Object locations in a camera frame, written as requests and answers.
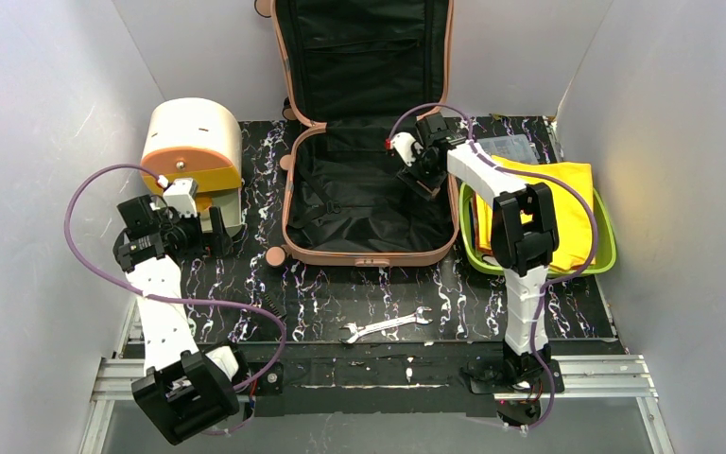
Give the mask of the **cream cylindrical drum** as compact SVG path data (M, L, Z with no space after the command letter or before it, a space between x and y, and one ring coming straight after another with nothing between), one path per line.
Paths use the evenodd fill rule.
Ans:
M205 231L212 230L211 207L220 210L229 236L242 230L242 134L234 115L221 104L185 97L156 107L140 165L170 182L193 180L193 207Z

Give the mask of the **pink hard-shell suitcase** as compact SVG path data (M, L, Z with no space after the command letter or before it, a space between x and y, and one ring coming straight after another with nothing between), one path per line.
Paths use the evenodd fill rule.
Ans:
M389 153L400 121L436 113L448 91L450 1L259 1L283 61L285 109L303 125L286 173L278 267L420 267L443 259L459 231L458 186L414 189Z

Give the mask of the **yellow snack packet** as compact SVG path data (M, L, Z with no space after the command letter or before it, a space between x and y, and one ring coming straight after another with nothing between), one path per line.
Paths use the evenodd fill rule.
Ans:
M588 164L526 165L497 156L493 156L493 159L506 168L558 179L577 191L590 208L594 207L592 171ZM591 224L581 204L572 194L555 183L550 183L548 186L552 191L560 237L560 245L553 253L550 269L568 273L579 268L590 252L593 241ZM483 253L485 261L498 264L493 258L491 249L492 209L478 195L474 195L471 206L475 222L475 247Z

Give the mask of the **green plastic tray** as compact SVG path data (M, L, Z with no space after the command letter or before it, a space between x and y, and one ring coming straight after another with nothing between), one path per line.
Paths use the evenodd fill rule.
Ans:
M483 253L475 247L475 222L472 214L471 200L475 192L465 183L459 186L458 191L458 220L459 232L462 238L468 262L475 270L487 275L503 275L503 269L498 264L488 263L483 259ZM598 243L594 262L584 271L583 275L595 275L609 271L617 258L613 226L610 216L604 207L602 198L594 190L594 214L598 232Z

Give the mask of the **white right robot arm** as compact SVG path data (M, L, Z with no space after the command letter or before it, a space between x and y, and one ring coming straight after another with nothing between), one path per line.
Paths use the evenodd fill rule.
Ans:
M498 164L439 113L418 120L415 133L392 131L386 147L404 163L398 178L425 199L458 179L488 203L491 251L508 290L505 342L518 357L539 354L548 343L540 326L543 286L560 243L550 187L530 184Z

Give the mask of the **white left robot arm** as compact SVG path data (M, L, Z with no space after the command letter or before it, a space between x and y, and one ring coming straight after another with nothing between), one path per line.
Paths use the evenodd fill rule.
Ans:
M229 344L198 348L182 296L185 257L210 251L198 216L149 195L117 206L126 227L113 255L137 299L144 336L144 375L131 385L135 403L164 438L178 445L238 412L233 378L240 365Z

